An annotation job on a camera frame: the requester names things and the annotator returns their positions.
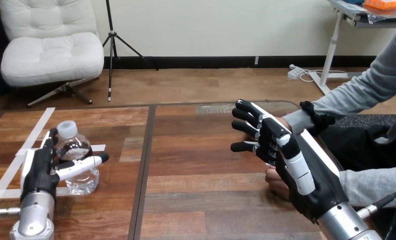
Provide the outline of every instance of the prosthetic hand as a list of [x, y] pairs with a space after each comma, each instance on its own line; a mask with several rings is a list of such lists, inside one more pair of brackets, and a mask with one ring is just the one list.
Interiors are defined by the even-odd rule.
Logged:
[[21, 207], [0, 209], [0, 215], [19, 214], [20, 220], [10, 232], [12, 240], [53, 240], [55, 229], [52, 219], [59, 181], [79, 175], [109, 159], [103, 152], [54, 166], [57, 133], [55, 128], [51, 129], [40, 149], [27, 151], [21, 172]]
[[233, 116], [234, 129], [256, 141], [231, 145], [234, 152], [250, 151], [276, 171], [289, 187], [294, 207], [319, 225], [329, 240], [380, 240], [348, 204], [339, 182], [339, 172], [314, 138], [304, 131], [292, 134], [273, 115], [245, 100], [238, 100]]

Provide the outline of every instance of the gray sleeve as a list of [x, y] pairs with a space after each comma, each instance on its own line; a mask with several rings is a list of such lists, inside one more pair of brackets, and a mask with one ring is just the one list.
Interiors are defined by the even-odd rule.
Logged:
[[[367, 71], [335, 88], [313, 104], [317, 114], [327, 114], [340, 119], [345, 115], [370, 109], [394, 95], [396, 95], [396, 31]], [[302, 110], [288, 114], [284, 118], [295, 133], [313, 126], [310, 118]]]
[[[339, 172], [339, 180], [349, 203], [354, 207], [365, 207], [396, 192], [396, 167], [357, 172], [346, 170]], [[396, 199], [386, 207], [396, 207]]]

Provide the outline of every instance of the chair base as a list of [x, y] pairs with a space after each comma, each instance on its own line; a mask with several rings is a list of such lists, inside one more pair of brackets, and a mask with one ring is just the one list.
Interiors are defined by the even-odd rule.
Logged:
[[93, 78], [84, 78], [81, 80], [77, 80], [77, 81], [71, 81], [71, 82], [67, 82], [65, 84], [63, 84], [62, 86], [60, 86], [59, 88], [51, 91], [50, 93], [44, 95], [43, 97], [27, 104], [27, 107], [31, 108], [34, 104], [39, 103], [47, 98], [50, 98], [51, 96], [58, 94], [60, 92], [65, 92], [68, 94], [71, 94], [73, 97], [78, 97], [80, 100], [84, 101], [87, 104], [92, 104], [93, 101], [91, 99], [86, 98], [85, 96], [83, 96], [82, 94], [80, 94], [78, 91], [76, 91], [75, 89], [73, 89], [74, 86], [85, 83], [87, 81], [92, 80]]

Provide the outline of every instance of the desk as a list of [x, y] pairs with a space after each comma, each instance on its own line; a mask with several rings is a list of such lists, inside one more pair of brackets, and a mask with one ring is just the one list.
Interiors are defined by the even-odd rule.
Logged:
[[[330, 39], [329, 49], [327, 51], [326, 60], [324, 62], [323, 72], [321, 76], [317, 73], [309, 73], [310, 77], [314, 80], [314, 83], [319, 87], [323, 94], [330, 92], [330, 89], [326, 86], [328, 78], [352, 78], [359, 76], [361, 73], [348, 72], [348, 73], [329, 73], [332, 59], [335, 54], [336, 44], [339, 37], [339, 30], [341, 23], [346, 21], [353, 27], [357, 28], [396, 28], [396, 11], [382, 11], [379, 9], [355, 5], [344, 2], [343, 0], [328, 0], [333, 6], [333, 12], [336, 14], [336, 24], [333, 31], [333, 36]], [[381, 15], [384, 20], [375, 21], [370, 23], [368, 14]]]
[[[256, 103], [279, 117], [298, 109], [285, 101]], [[110, 155], [99, 166], [95, 192], [58, 196], [56, 239], [324, 239], [317, 225], [270, 192], [264, 162], [230, 151], [231, 143], [244, 139], [231, 127], [233, 108], [192, 103], [54, 110], [33, 147], [70, 119]], [[0, 179], [43, 114], [0, 116]], [[18, 171], [6, 193], [20, 188], [19, 179]], [[19, 195], [0, 197], [0, 208], [12, 206], [19, 206]], [[9, 238], [16, 221], [0, 218], [0, 240]]]

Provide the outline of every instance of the desk leg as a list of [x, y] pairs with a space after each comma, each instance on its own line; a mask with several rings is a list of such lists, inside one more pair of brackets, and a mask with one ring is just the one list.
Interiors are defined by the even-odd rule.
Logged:
[[314, 82], [317, 84], [317, 86], [325, 95], [328, 92], [330, 92], [330, 89], [326, 86], [326, 81], [329, 75], [330, 65], [332, 64], [333, 56], [335, 55], [336, 43], [338, 42], [339, 29], [341, 27], [342, 20], [343, 20], [343, 12], [338, 12], [335, 30], [333, 31], [333, 36], [330, 39], [329, 50], [327, 51], [326, 61], [324, 62], [324, 67], [321, 77], [319, 77], [316, 73], [311, 75], [311, 78], [313, 78]]

